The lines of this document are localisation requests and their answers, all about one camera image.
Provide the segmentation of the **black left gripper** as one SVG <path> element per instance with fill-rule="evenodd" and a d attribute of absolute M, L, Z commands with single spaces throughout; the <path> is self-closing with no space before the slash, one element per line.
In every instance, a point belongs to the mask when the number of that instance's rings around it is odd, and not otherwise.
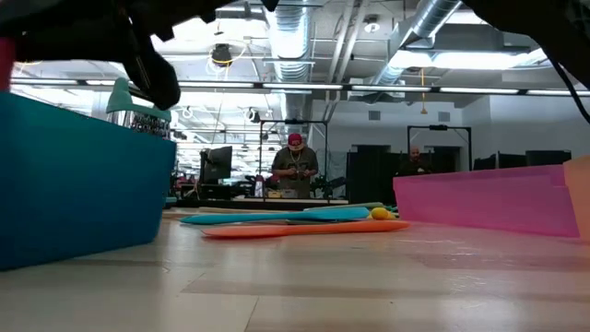
<path fill-rule="evenodd" d="M 97 60 L 116 62 L 161 110 L 180 99 L 172 66 L 156 52 L 151 38 L 135 24 L 122 0 L 107 0 L 109 10 L 95 18 L 77 18 L 54 30 L 45 54 L 32 39 L 43 25 L 45 8 L 0 8 L 0 42 L 16 62 Z"/>

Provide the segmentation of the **orange spatula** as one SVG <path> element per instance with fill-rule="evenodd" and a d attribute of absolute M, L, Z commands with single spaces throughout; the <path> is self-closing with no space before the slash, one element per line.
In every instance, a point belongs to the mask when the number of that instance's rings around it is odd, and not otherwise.
<path fill-rule="evenodd" d="M 410 224 L 403 220 L 361 220 L 313 225 L 266 225 L 233 226 L 201 230 L 210 238 L 245 239 L 264 237 L 283 237 L 290 235 L 312 235 L 333 233 L 389 232 L 407 229 Z"/>

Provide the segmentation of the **teal spatula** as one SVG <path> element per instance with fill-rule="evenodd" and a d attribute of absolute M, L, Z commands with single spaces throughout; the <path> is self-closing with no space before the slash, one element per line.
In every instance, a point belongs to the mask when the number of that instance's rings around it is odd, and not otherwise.
<path fill-rule="evenodd" d="M 188 216 L 180 222 L 194 225 L 217 225 L 274 219 L 353 220 L 365 219 L 370 211 L 365 207 L 314 209 L 282 213 L 241 213 Z"/>

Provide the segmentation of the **teal blue plastic bin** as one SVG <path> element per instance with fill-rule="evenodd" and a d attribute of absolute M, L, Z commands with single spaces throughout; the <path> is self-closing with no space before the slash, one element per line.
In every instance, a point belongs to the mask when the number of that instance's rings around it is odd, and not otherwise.
<path fill-rule="evenodd" d="M 152 242 L 169 140 L 0 92 L 0 271 Z"/>

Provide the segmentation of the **black computer monitor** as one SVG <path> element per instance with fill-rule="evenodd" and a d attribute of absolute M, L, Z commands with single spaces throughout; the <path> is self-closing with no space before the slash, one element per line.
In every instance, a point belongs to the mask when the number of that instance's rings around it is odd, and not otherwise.
<path fill-rule="evenodd" d="M 229 179 L 232 169 L 232 152 L 232 146 L 202 150 L 200 152 L 200 182 L 202 184 L 212 184 L 217 183 L 219 180 Z"/>

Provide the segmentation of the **long linear ceiling light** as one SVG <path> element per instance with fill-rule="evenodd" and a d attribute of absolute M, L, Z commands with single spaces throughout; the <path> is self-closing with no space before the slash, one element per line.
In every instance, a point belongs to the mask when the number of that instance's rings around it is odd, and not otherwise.
<path fill-rule="evenodd" d="M 109 79 L 60 79 L 60 78 L 29 78 L 14 77 L 13 85 L 48 86 L 48 87 L 111 87 L 114 80 Z M 571 97 L 568 89 L 503 89 L 503 88 L 464 88 L 439 86 L 375 86 L 357 84 L 315 84 L 315 83 L 273 83 L 245 81 L 179 81 L 181 88 L 191 89 L 266 89 L 266 90 L 327 90 L 354 92 L 404 92 L 404 93 L 437 93 L 437 94 L 468 94 L 468 95 L 520 95 L 530 97 Z"/>

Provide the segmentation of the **person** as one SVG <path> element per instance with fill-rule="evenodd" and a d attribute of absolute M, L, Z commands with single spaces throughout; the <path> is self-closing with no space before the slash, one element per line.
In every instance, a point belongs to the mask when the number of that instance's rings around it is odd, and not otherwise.
<path fill-rule="evenodd" d="M 398 176 L 415 176 L 433 173 L 432 167 L 420 158 L 420 150 L 417 146 L 411 146 L 406 160 L 400 163 Z"/>
<path fill-rule="evenodd" d="M 311 180 L 319 171 L 316 153 L 303 142 L 301 134 L 288 136 L 288 144 L 276 153 L 272 174 L 277 186 L 288 192 L 288 198 L 311 197 Z"/>

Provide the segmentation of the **wooden background table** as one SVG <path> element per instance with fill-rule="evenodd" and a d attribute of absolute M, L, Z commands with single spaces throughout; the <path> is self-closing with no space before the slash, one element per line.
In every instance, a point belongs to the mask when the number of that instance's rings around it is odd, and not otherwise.
<path fill-rule="evenodd" d="M 221 199 L 206 199 L 191 201 L 191 204 L 197 204 L 199 206 L 254 206 L 254 205 L 295 205 L 295 206 L 331 206 L 331 205 L 347 205 L 348 200 L 343 199 L 297 199 L 297 198 L 232 198 L 230 200 Z"/>

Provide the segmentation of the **black partition panel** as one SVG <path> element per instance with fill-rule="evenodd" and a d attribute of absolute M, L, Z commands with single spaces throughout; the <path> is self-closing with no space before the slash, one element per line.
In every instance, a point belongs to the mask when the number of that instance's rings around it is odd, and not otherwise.
<path fill-rule="evenodd" d="M 354 146 L 347 153 L 346 195 L 350 203 L 381 202 L 396 205 L 394 180 L 405 151 L 392 151 L 390 146 Z M 461 168 L 459 147 L 425 147 L 420 158 L 433 173 L 457 172 Z"/>
<path fill-rule="evenodd" d="M 497 152 L 484 159 L 475 159 L 473 170 L 494 170 L 562 164 L 572 158 L 569 150 L 528 150 L 524 155 Z"/>

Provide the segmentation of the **pink plastic bin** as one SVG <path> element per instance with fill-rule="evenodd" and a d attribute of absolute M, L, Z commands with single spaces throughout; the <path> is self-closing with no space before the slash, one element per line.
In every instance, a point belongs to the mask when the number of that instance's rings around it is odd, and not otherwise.
<path fill-rule="evenodd" d="M 578 238 L 560 165 L 396 177 L 402 219 Z"/>

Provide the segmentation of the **orange plastic bin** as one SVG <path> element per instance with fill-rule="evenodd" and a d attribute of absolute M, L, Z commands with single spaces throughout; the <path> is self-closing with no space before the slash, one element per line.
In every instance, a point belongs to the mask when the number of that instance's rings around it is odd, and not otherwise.
<path fill-rule="evenodd" d="M 590 242 L 590 155 L 563 164 L 580 238 Z"/>

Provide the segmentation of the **silver spiral air duct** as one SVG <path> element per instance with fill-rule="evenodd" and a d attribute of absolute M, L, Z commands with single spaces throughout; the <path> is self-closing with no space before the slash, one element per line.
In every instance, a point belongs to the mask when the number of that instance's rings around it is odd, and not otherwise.
<path fill-rule="evenodd" d="M 407 47 L 431 50 L 437 32 L 461 5 L 461 0 L 420 0 L 414 16 L 395 24 L 388 41 L 389 59 L 371 84 L 394 85 L 407 68 L 418 66 Z"/>
<path fill-rule="evenodd" d="M 277 6 L 265 10 L 268 38 L 276 81 L 285 84 L 309 83 L 311 10 L 304 6 Z M 281 111 L 285 119 L 310 120 L 312 98 L 310 93 L 285 92 L 281 98 Z"/>

